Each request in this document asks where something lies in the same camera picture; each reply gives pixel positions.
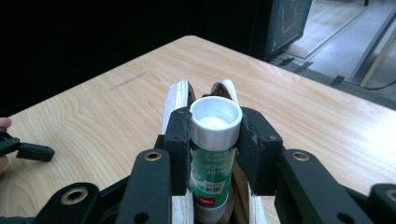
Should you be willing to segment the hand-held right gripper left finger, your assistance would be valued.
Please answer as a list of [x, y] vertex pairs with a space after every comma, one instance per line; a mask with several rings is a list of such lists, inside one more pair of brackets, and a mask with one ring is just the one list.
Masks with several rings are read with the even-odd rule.
[[185, 106], [174, 110], [165, 128], [157, 137], [155, 147], [165, 150], [170, 156], [172, 195], [184, 196], [190, 187], [191, 113]]

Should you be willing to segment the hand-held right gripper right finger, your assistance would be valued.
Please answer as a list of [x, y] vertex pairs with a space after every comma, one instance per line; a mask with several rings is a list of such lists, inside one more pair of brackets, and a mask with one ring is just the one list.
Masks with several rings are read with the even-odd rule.
[[274, 196], [276, 163], [283, 152], [283, 139], [259, 111], [242, 107], [242, 112], [237, 162], [254, 195]]

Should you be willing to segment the white and green glue stick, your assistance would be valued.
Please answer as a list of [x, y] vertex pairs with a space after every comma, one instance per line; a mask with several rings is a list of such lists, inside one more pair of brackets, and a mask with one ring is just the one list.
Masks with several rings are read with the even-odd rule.
[[208, 96], [190, 112], [194, 216], [200, 224], [217, 224], [229, 199], [242, 111], [232, 100]]

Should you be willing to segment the black cabinet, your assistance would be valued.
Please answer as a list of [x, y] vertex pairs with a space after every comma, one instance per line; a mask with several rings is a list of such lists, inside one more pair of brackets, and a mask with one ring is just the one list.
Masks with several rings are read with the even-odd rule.
[[251, 56], [270, 61], [304, 35], [313, 0], [258, 0], [255, 9]]

